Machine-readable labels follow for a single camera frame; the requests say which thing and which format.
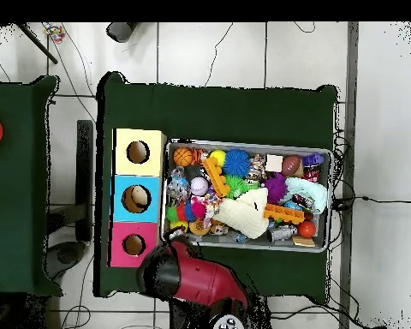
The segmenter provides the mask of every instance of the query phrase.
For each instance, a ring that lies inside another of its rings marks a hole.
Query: green tablecloth
[[[135,269],[106,266],[111,130],[157,129],[169,138],[332,149],[337,90],[233,89],[125,84],[109,72],[98,85],[94,293],[138,291]],[[263,296],[307,295],[325,302],[326,252],[202,248]]]
[[[46,233],[46,103],[54,76],[0,83],[0,292],[61,295],[43,270]]]

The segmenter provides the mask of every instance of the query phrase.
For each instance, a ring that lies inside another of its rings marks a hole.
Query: orange ball
[[[311,238],[315,235],[315,224],[311,221],[304,221],[298,225],[298,233],[305,238]]]
[[[179,147],[174,152],[174,161],[177,165],[188,166],[194,161],[194,155],[190,149]]]

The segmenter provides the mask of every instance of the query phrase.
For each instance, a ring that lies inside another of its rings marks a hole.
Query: black pole
[[[45,48],[24,24],[17,24],[18,28],[26,34],[26,36],[54,63],[57,64],[57,59]]]

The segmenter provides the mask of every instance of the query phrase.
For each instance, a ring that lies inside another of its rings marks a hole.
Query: orange toy block
[[[292,208],[286,208],[284,206],[274,206],[272,204],[267,204],[264,211],[264,217],[273,217],[274,219],[280,218],[284,222],[300,224],[305,220],[305,213],[302,211],[296,211]]]
[[[207,158],[202,164],[211,179],[211,184],[219,197],[223,198],[229,193],[229,185],[225,184],[225,176],[221,176],[222,169],[217,166],[216,158]]]

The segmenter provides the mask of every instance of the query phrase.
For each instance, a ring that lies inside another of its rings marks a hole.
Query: yellow block
[[[113,133],[116,133],[117,175],[161,176],[166,142],[161,131],[114,129]]]

